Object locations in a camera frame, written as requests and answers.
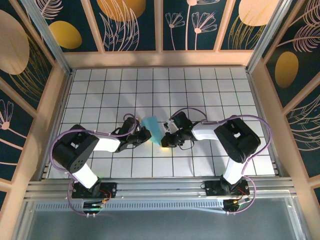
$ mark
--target blue cloth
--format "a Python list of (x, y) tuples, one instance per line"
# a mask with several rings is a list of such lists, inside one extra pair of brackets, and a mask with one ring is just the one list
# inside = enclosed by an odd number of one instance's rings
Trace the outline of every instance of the blue cloth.
[(141, 126), (148, 129), (151, 133), (150, 141), (161, 146), (163, 135), (160, 131), (158, 119), (156, 116), (145, 117), (141, 121)]

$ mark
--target grid tile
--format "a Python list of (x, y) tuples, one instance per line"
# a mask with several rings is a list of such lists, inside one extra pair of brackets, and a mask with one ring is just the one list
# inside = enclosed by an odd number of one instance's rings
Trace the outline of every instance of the grid tile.
[(244, 67), (231, 67), (230, 70), (233, 79), (247, 79), (247, 74)]
[(136, 86), (137, 93), (152, 93), (153, 92), (153, 81), (138, 80)]
[(172, 177), (173, 176), (172, 157), (155, 157), (153, 158), (152, 173), (154, 178)]
[(193, 164), (194, 164), (195, 177), (205, 177), (205, 176), (215, 175), (212, 156), (193, 157)]
[(133, 158), (132, 159), (132, 178), (152, 177), (152, 158)]
[(90, 81), (105, 81), (107, 69), (92, 69)]
[(121, 80), (137, 80), (136, 68), (124, 68), (122, 69)]
[(75, 71), (74, 82), (75, 81), (89, 81), (91, 74), (91, 69), (78, 69)]
[(215, 79), (201, 80), (204, 92), (219, 92), (218, 82)]
[(174, 157), (173, 158), (173, 176), (174, 177), (193, 177), (194, 163), (192, 157)]
[(215, 68), (215, 74), (217, 79), (232, 79), (230, 68), (228, 67)]
[(154, 68), (153, 69), (153, 79), (154, 80), (166, 80), (169, 79), (168, 68)]
[(86, 94), (88, 81), (74, 81), (71, 88), (71, 94)]
[(105, 81), (90, 81), (87, 94), (102, 94), (104, 92)]
[(187, 92), (203, 92), (201, 80), (185, 80)]
[[(63, 114), (60, 132), (81, 124), (89, 130), (110, 133), (122, 127), (123, 117), (131, 113), (141, 121), (156, 116), (164, 136), (166, 122), (183, 107), (193, 107), (216, 121), (231, 115), (257, 116), (257, 109), (244, 68), (171, 67), (80, 69), (76, 71)], [(184, 110), (192, 121), (204, 116)], [(244, 119), (265, 144), (259, 121)], [(87, 163), (101, 178), (220, 176), (228, 154), (218, 140), (186, 141), (180, 148), (163, 148), (147, 141), (119, 153), (94, 151)], [(246, 175), (274, 175), (269, 151), (264, 150), (248, 164)], [(49, 170), (48, 178), (68, 178)]]
[(200, 67), (201, 79), (217, 79), (214, 67)]
[(169, 79), (185, 79), (184, 69), (180, 67), (169, 68)]
[(69, 96), (67, 108), (83, 108), (85, 103), (86, 95), (85, 94), (71, 94)]
[(111, 178), (131, 178), (132, 158), (113, 158)]
[(169, 80), (153, 81), (154, 93), (169, 93)]
[(121, 81), (106, 81), (104, 84), (104, 94), (118, 94), (120, 93)]
[(139, 68), (138, 69), (138, 80), (152, 80), (153, 69), (152, 68)]
[(184, 69), (185, 79), (200, 79), (200, 71), (198, 67), (186, 67)]
[(107, 69), (105, 80), (120, 80), (122, 75), (122, 69)]
[(93, 158), (91, 170), (99, 178), (110, 178), (112, 158)]

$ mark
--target line art plant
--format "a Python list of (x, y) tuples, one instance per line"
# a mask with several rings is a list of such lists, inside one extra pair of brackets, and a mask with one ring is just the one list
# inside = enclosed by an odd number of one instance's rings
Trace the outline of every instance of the line art plant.
[[(188, 50), (188, 28), (189, 28), (189, 20), (190, 20), (190, 13), (191, 7), (196, 5), (207, 5), (207, 4), (215, 4), (218, 3), (220, 0), (186, 0), (188, 4), (188, 10), (186, 14), (186, 21), (183, 20), (182, 12), (180, 13), (166, 13), (165, 19), (170, 28), (170, 35), (172, 41), (173, 50), (176, 50), (174, 37), (173, 37), (173, 29), (185, 26), (185, 50)], [(201, 15), (199, 12), (194, 12), (191, 14), (191, 21), (193, 25), (193, 30), (195, 32), (195, 43), (194, 43), (194, 50), (197, 50), (197, 40), (198, 34), (208, 33), (217, 30), (217, 24), (214, 24), (216, 21), (215, 19), (215, 12), (207, 13), (203, 12)]]
[(320, 95), (309, 104), (291, 110), (287, 120), (300, 151), (320, 149)]
[(305, 25), (295, 34), (294, 38), (277, 45), (280, 47), (288, 43), (293, 44), (296, 52), (309, 52), (320, 44), (320, 0), (309, 0), (304, 13), (293, 21), (289, 27), (303, 19)]
[(115, 0), (101, 0), (102, 11), (107, 17), (100, 14), (104, 24), (103, 45), (106, 51), (135, 51), (139, 44), (139, 24), (136, 14), (126, 3), (122, 6)]
[[(13, 113), (14, 113), (14, 104), (10, 101), (7, 101), (7, 103), (5, 103), (3, 99), (0, 99), (0, 131), (11, 131), (15, 135), (18, 135), (19, 137), (26, 139), (27, 138), (26, 136), (10, 128), (10, 121), (12, 120)], [(6, 141), (2, 138), (0, 138), (0, 142), (21, 151), (23, 149), (23, 147), (18, 146), (12, 142)], [(13, 165), (13, 166), (17, 165), (17, 163), (2, 162), (2, 161), (0, 161), (0, 164)]]

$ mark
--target leaf pattern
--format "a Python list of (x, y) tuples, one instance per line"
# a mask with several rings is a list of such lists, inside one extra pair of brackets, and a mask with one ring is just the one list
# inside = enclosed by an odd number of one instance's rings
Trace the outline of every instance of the leaf pattern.
[(320, 0), (308, 0), (303, 14), (304, 22), (309, 26), (320, 24)]
[(35, 0), (35, 3), (43, 18), (49, 20), (55, 19), (64, 7), (62, 6), (62, 0)]
[(320, 95), (309, 104), (293, 109), (287, 120), (299, 150), (320, 149)]
[(320, 25), (301, 27), (293, 39), (293, 48), (299, 52), (312, 52), (320, 44)]
[(103, 45), (107, 51), (135, 51), (139, 43), (139, 25), (134, 11), (122, 1), (123, 12), (115, 0), (111, 0), (112, 7), (101, 1), (109, 17), (100, 13), (104, 24)]

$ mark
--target yellow oval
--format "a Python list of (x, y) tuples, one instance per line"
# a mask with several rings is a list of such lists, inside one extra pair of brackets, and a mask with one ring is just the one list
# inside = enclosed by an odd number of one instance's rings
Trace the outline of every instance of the yellow oval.
[(0, 69), (8, 74), (22, 73), (29, 61), (28, 35), (10, 14), (0, 10)]
[(279, 0), (241, 0), (239, 18), (249, 26), (266, 25), (274, 13)]
[(55, 21), (49, 25), (57, 43), (66, 49), (76, 49), (82, 44), (80, 32), (66, 21)]
[(136, 18), (140, 17), (146, 9), (146, 0), (97, 0), (100, 9), (109, 18), (119, 22), (127, 22), (131, 20), (131, 15), (126, 14), (123, 2), (129, 13), (132, 9)]
[(297, 56), (285, 51), (280, 55), (275, 64), (275, 82), (280, 88), (289, 87), (298, 73), (299, 61)]

